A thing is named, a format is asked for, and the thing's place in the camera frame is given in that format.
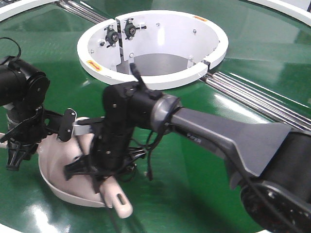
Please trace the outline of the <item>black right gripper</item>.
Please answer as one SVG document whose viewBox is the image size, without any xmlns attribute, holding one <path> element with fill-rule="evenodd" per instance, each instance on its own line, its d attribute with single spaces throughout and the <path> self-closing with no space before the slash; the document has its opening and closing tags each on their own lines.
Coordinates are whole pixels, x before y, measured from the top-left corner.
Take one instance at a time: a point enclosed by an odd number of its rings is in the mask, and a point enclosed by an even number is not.
<svg viewBox="0 0 311 233">
<path fill-rule="evenodd" d="M 64 166 L 65 179 L 76 175 L 89 175 L 95 194 L 101 194 L 104 179 L 119 171 L 129 157 L 128 147 L 133 131 L 123 134 L 94 135 L 90 151 L 80 156 L 74 162 Z"/>
</svg>

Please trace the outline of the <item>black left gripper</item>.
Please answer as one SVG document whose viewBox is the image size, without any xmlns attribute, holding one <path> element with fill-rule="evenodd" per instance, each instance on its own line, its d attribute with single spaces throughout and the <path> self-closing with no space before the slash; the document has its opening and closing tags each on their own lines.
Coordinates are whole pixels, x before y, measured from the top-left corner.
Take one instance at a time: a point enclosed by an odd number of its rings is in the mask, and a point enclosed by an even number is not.
<svg viewBox="0 0 311 233">
<path fill-rule="evenodd" d="M 0 147 L 8 149 L 6 168 L 19 171 L 23 160 L 30 160 L 38 144 L 47 136 L 44 105 L 28 109 L 22 105 L 6 104 L 8 132 L 0 134 Z"/>
</svg>

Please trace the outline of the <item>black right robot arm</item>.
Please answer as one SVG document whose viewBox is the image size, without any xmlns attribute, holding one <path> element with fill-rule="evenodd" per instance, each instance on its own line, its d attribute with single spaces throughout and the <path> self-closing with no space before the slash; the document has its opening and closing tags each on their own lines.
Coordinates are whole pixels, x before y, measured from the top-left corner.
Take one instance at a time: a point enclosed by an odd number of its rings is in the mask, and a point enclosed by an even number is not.
<svg viewBox="0 0 311 233">
<path fill-rule="evenodd" d="M 80 122 L 94 131 L 90 152 L 64 168 L 66 179 L 122 174 L 149 156 L 166 133 L 179 133 L 225 161 L 246 212 L 273 233 L 311 230 L 311 134 L 282 123 L 249 124 L 181 106 L 142 81 L 108 86 L 105 117 Z"/>
</svg>

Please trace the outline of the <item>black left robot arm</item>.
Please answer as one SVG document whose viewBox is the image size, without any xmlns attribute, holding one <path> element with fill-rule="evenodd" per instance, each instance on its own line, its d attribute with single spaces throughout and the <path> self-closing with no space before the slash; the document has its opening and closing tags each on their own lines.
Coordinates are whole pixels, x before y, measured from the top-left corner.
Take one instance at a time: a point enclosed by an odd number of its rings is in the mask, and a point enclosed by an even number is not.
<svg viewBox="0 0 311 233">
<path fill-rule="evenodd" d="M 0 60 L 0 104 L 8 120 L 1 142 L 7 142 L 8 170 L 18 171 L 48 134 L 43 101 L 49 85 L 46 74 L 24 60 L 14 56 Z"/>
</svg>

